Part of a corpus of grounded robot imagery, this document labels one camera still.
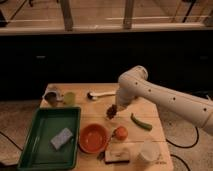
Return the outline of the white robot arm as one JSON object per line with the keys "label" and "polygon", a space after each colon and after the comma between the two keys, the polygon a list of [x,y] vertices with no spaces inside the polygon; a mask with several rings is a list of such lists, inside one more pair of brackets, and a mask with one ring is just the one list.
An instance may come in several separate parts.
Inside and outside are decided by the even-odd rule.
{"label": "white robot arm", "polygon": [[126,109],[136,97],[164,106],[213,136],[213,101],[168,89],[147,81],[148,72],[135,66],[118,78],[115,104]]}

